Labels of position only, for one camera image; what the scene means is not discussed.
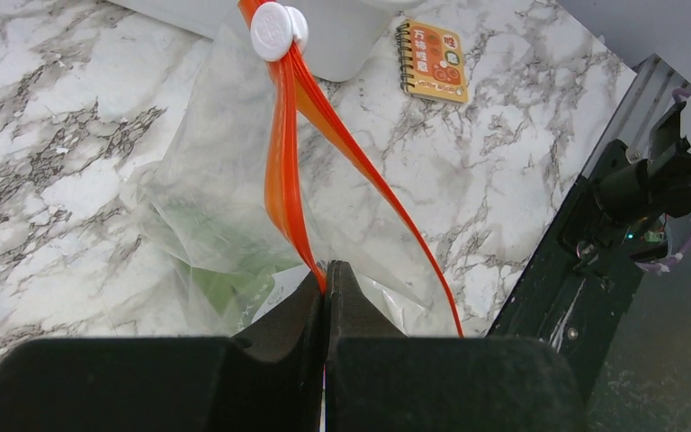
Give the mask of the green leafy vegetable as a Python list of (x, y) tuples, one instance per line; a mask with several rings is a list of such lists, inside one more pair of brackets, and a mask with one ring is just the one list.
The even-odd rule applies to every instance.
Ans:
[(217, 332), (247, 328), (310, 272), (258, 205), (178, 202), (164, 218), (187, 315)]

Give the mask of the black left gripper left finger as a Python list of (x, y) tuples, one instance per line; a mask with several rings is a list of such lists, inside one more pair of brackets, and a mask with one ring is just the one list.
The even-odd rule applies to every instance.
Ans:
[(51, 337), (0, 363), (0, 431), (315, 431), (323, 296), (307, 276), (234, 337)]

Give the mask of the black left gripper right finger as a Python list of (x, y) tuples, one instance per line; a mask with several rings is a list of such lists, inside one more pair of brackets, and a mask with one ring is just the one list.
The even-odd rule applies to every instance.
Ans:
[(409, 337), (351, 266), (327, 273), (328, 431), (585, 431), (567, 361), (521, 337)]

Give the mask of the clear orange zip top bag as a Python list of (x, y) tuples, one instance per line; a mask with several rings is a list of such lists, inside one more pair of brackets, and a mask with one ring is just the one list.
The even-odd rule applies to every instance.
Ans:
[(344, 261), (403, 334), (461, 336), (443, 270), (310, 73), (308, 40), (290, 6), (226, 2), (179, 128), (161, 161), (134, 172), (126, 205), (172, 259), (165, 207), (258, 205), (321, 292)]

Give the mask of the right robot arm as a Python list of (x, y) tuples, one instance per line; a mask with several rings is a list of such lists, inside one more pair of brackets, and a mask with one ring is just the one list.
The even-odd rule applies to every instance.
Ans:
[(638, 254), (661, 217), (691, 212), (691, 91), (676, 91), (648, 143), (646, 157), (591, 181), (571, 211), (562, 240), (576, 250), (575, 271), (597, 273), (617, 255)]

